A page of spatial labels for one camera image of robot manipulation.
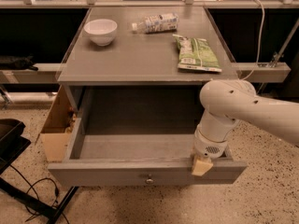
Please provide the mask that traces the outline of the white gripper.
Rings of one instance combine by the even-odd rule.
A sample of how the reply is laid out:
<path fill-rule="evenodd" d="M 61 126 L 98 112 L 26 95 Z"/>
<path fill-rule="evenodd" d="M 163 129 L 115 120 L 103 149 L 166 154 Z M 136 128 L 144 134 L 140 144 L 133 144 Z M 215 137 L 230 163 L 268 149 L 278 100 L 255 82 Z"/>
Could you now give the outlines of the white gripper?
<path fill-rule="evenodd" d="M 196 129 L 193 137 L 193 149 L 197 155 L 193 158 L 192 175 L 202 176 L 207 173 L 213 167 L 211 159 L 219 158 L 226 148 L 226 140 L 211 141 L 204 137 L 199 129 Z"/>

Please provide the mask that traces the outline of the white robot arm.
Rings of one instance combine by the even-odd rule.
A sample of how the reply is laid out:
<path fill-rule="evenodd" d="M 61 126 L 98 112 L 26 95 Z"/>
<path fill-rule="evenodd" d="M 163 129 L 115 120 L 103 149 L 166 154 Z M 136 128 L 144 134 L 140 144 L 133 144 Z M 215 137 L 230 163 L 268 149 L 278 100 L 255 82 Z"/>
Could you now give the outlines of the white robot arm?
<path fill-rule="evenodd" d="M 227 147 L 227 135 L 243 120 L 299 146 L 299 104 L 256 94 L 246 80 L 212 80 L 199 94 L 203 116 L 194 132 L 192 174 L 202 176 Z"/>

